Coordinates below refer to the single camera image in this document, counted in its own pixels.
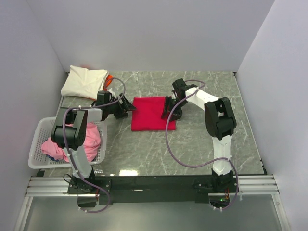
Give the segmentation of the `red t shirt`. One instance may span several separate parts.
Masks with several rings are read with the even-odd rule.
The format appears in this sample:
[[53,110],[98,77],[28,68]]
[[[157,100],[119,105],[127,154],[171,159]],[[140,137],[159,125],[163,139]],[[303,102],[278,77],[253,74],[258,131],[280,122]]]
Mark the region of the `red t shirt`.
[[161,118],[164,109],[164,97],[134,97],[132,111],[132,131],[163,131],[167,119]]

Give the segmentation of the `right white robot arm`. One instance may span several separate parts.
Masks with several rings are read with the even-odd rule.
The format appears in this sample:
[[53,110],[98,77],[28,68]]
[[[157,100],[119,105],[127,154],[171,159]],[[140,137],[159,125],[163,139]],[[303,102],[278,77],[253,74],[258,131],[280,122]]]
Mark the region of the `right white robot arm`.
[[[231,140],[237,126],[231,102],[227,97],[216,97],[201,90],[205,83],[200,80],[201,86],[187,84],[186,80],[177,79],[172,83],[173,96],[165,97],[164,108],[161,115],[166,119],[165,140],[167,149],[172,158],[180,165],[188,168],[200,168],[212,164],[211,188],[222,192],[235,180],[235,167],[231,162]],[[167,137],[170,122],[182,117],[182,107],[187,103],[193,103],[204,110],[205,127],[212,137],[214,159],[204,164],[190,166],[178,160],[173,154]]]

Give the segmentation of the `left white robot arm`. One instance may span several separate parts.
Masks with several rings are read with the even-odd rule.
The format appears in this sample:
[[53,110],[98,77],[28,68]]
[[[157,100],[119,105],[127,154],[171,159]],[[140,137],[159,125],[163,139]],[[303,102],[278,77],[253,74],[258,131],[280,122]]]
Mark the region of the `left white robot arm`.
[[86,107],[61,107],[56,116],[51,140],[67,154],[73,175],[69,184],[84,193],[101,187],[96,185],[95,174],[86,158],[84,142],[88,123],[104,121],[109,115],[116,119],[128,117],[136,107],[121,93],[114,96],[110,91],[99,91],[97,100]]

